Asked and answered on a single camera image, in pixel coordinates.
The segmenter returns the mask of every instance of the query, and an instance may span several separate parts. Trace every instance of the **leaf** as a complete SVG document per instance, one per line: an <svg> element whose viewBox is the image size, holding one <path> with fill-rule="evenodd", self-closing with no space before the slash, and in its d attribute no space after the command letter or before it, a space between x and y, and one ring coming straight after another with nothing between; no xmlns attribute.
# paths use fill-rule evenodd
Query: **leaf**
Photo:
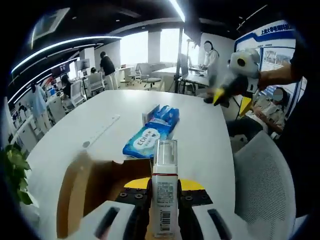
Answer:
<svg viewBox="0 0 320 240"><path fill-rule="evenodd" d="M32 204L32 201L28 195L28 193L24 191L17 190L18 196L20 198L20 201L23 202L25 205Z"/></svg>
<svg viewBox="0 0 320 240"><path fill-rule="evenodd" d="M19 186L20 186L20 190L25 190L27 189L28 183L24 178L22 178Z"/></svg>

